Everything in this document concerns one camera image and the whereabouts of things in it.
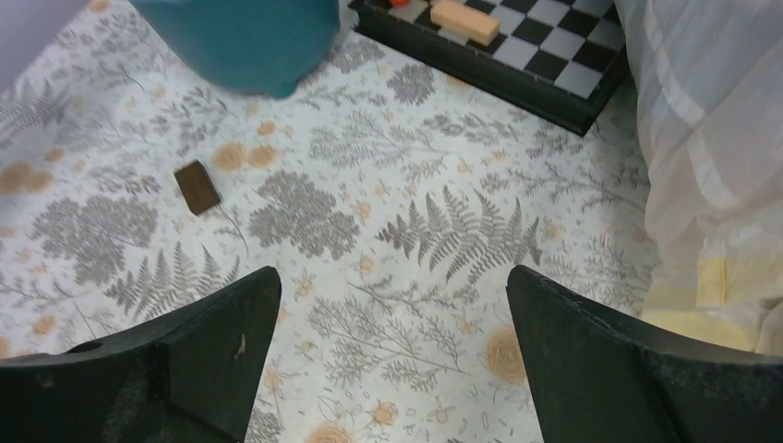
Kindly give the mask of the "small tan wooden block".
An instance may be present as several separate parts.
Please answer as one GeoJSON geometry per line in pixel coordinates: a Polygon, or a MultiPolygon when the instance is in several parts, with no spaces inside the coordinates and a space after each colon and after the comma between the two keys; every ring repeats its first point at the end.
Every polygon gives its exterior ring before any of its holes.
{"type": "Polygon", "coordinates": [[[484,46],[490,45],[500,34],[497,18],[456,1],[436,2],[429,16],[432,23],[484,46]]]}

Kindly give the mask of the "floral table mat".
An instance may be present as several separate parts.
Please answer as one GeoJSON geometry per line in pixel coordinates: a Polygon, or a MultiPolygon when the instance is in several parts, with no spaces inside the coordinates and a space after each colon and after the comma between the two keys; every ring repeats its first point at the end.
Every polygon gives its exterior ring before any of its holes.
{"type": "Polygon", "coordinates": [[[1,96],[1,354],[59,353],[264,267],[283,296],[251,442],[538,442],[505,286],[637,315],[655,250],[621,85],[566,130],[345,33],[276,101],[93,1],[1,96]],[[190,212],[201,162],[221,203],[190,212]]]}

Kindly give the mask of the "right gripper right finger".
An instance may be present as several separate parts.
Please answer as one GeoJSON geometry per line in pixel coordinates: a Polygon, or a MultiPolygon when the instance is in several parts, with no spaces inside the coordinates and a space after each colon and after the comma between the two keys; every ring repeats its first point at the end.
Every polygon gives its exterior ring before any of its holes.
{"type": "Polygon", "coordinates": [[[507,298],[547,442],[778,442],[782,361],[655,327],[519,265],[507,298]]]}

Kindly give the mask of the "black white checkerboard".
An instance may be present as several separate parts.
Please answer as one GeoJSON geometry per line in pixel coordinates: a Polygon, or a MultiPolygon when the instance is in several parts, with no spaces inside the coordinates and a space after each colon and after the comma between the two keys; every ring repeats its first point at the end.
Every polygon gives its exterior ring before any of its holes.
{"type": "Polygon", "coordinates": [[[352,1],[356,31],[579,136],[628,75],[613,2],[467,1],[500,23],[489,44],[430,17],[432,1],[352,1]]]}

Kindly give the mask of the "teal plastic trash bin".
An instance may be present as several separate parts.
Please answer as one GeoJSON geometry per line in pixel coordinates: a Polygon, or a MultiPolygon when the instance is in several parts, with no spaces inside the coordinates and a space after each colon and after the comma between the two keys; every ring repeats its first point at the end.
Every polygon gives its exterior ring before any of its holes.
{"type": "Polygon", "coordinates": [[[244,94],[285,98],[331,50],[331,0],[135,1],[133,7],[191,70],[244,94]]]}

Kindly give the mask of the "brown wooden block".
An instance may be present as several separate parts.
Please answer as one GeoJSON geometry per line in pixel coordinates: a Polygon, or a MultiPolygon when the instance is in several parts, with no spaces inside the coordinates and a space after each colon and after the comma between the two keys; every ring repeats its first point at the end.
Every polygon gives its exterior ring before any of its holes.
{"type": "Polygon", "coordinates": [[[194,161],[182,167],[174,176],[188,209],[194,215],[199,216],[221,203],[221,198],[201,162],[194,161]]]}

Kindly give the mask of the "yellow plastic trash bag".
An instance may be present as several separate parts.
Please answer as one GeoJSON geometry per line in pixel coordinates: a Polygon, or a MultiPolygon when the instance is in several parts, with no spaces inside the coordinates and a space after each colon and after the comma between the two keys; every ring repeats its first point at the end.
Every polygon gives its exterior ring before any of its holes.
{"type": "Polygon", "coordinates": [[[782,353],[782,5],[619,1],[659,262],[645,321],[782,353]]]}

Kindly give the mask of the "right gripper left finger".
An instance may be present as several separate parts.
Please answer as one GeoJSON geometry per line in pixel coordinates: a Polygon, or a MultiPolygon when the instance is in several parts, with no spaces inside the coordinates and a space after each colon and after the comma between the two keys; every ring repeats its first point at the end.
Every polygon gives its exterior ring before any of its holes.
{"type": "Polygon", "coordinates": [[[1,364],[5,442],[241,442],[282,296],[265,267],[65,353],[1,364]]]}

